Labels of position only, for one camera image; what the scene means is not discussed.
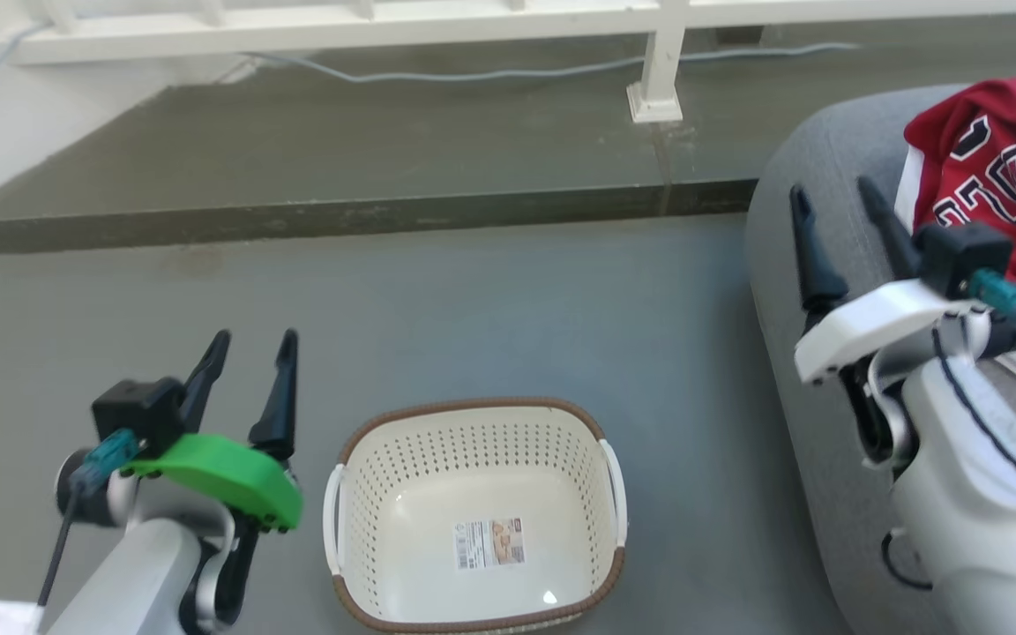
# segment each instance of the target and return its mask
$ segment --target white railing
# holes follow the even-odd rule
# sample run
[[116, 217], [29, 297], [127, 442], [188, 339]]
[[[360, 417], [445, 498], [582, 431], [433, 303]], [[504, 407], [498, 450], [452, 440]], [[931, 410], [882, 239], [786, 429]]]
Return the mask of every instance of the white railing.
[[649, 36], [645, 68], [641, 81], [629, 87], [630, 109], [636, 121], [671, 121], [682, 118], [673, 83], [685, 28], [1016, 12], [1016, 0], [346, 0], [259, 9], [197, 0], [197, 5], [195, 13], [83, 17], [72, 0], [44, 0], [56, 28], [23, 40], [15, 61], [64, 64], [644, 33]]

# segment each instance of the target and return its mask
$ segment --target white basket handle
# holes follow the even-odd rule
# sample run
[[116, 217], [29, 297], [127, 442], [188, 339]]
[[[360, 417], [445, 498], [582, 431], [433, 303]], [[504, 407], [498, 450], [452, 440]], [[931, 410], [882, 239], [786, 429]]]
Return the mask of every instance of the white basket handle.
[[618, 547], [625, 547], [625, 534], [629, 531], [629, 511], [625, 508], [625, 480], [622, 479], [622, 466], [618, 465], [618, 455], [606, 439], [598, 442], [606, 454], [606, 465], [610, 467], [610, 483], [614, 490], [614, 510], [618, 513]]
[[343, 463], [335, 465], [331, 475], [327, 478], [327, 490], [324, 491], [324, 555], [327, 558], [327, 568], [331, 575], [339, 575], [339, 551], [335, 542], [335, 499], [338, 498], [339, 484], [343, 482]]

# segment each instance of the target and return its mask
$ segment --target laundry basket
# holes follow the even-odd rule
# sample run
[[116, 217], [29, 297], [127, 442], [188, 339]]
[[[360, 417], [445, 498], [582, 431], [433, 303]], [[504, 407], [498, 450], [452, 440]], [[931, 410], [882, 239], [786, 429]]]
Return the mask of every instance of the laundry basket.
[[618, 581], [625, 530], [618, 458], [589, 415], [554, 398], [383, 415], [344, 446], [324, 494], [335, 592], [383, 632], [569, 622]]

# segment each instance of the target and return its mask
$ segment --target gray fabric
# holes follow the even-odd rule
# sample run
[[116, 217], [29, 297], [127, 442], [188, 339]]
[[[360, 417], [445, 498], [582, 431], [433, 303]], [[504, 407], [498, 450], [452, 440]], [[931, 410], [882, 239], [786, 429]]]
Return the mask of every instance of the gray fabric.
[[[899, 586], [880, 565], [880, 538], [898, 523], [888, 504], [891, 478], [860, 465], [858, 433], [841, 386], [803, 386], [793, 369], [803, 312], [787, 192], [793, 184], [806, 187], [819, 213], [819, 236], [849, 281], [851, 297], [890, 280], [878, 234], [860, 206], [854, 178], [872, 177], [894, 197], [906, 152], [904, 125], [958, 88], [890, 92], [816, 114], [766, 166], [747, 219], [752, 292], [819, 550], [834, 596], [858, 635], [952, 630], [936, 615], [928, 594]], [[1016, 410], [1016, 378], [997, 365], [985, 365], [983, 371]], [[910, 558], [901, 558], [900, 565], [918, 570]]]

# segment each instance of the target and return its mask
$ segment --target label sticker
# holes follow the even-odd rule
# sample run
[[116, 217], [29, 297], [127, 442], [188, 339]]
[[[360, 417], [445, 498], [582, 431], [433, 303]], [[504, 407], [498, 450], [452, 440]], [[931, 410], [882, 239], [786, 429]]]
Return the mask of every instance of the label sticker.
[[519, 518], [459, 522], [452, 527], [457, 571], [524, 563], [524, 524]]

